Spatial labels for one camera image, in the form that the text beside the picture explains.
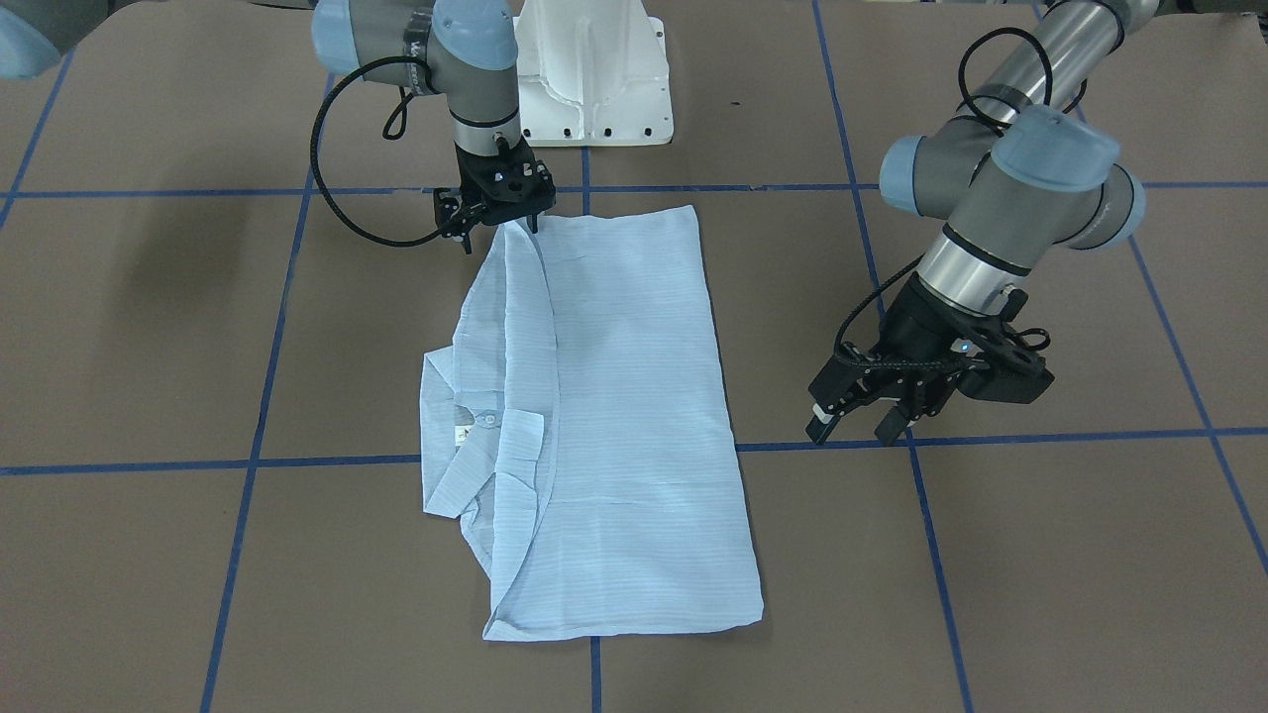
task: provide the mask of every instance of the folded shirt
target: folded shirt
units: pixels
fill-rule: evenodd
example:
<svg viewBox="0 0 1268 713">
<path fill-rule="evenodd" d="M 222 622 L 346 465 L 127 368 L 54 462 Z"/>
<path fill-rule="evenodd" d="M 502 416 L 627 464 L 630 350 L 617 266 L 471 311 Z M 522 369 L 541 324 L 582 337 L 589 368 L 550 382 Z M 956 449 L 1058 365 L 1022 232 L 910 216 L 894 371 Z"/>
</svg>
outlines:
<svg viewBox="0 0 1268 713">
<path fill-rule="evenodd" d="M 486 639 L 761 619 L 692 208 L 502 225 L 420 412 L 424 510 L 489 577 Z"/>
</svg>

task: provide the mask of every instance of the light blue joint cap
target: light blue joint cap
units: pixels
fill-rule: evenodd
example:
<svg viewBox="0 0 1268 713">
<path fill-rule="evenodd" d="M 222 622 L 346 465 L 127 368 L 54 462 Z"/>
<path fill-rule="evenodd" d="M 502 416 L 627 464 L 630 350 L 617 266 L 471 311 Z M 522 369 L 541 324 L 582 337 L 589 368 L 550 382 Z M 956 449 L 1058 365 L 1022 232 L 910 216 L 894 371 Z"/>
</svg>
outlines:
<svg viewBox="0 0 1268 713">
<path fill-rule="evenodd" d="M 62 53 L 43 33 L 0 8 L 0 77 L 36 79 L 61 58 Z"/>
<path fill-rule="evenodd" d="M 921 212 L 915 207 L 915 152 L 921 148 L 923 136 L 904 136 L 894 142 L 880 162 L 880 195 L 899 211 L 913 216 Z"/>
<path fill-rule="evenodd" d="M 1028 107 L 995 143 L 992 161 L 1014 179 L 1059 193 L 1103 184 L 1118 159 L 1118 142 L 1051 107 Z"/>
<path fill-rule="evenodd" d="M 482 70 L 508 70 L 520 53 L 505 0 L 436 0 L 431 33 L 450 55 Z"/>
<path fill-rule="evenodd" d="M 1145 186 L 1136 179 L 1135 174 L 1123 169 L 1122 173 L 1127 174 L 1131 179 L 1131 212 L 1127 213 L 1127 219 L 1118 228 L 1118 232 L 1113 233 L 1113 237 L 1107 240 L 1103 245 L 1098 245 L 1096 249 L 1102 250 L 1110 247 L 1111 245 L 1118 245 L 1120 242 L 1127 240 L 1136 233 L 1136 228 L 1140 223 L 1145 222 Z"/>
<path fill-rule="evenodd" d="M 321 0 L 313 8 L 313 49 L 322 66 L 336 75 L 350 75 L 361 66 L 347 0 Z"/>
</svg>

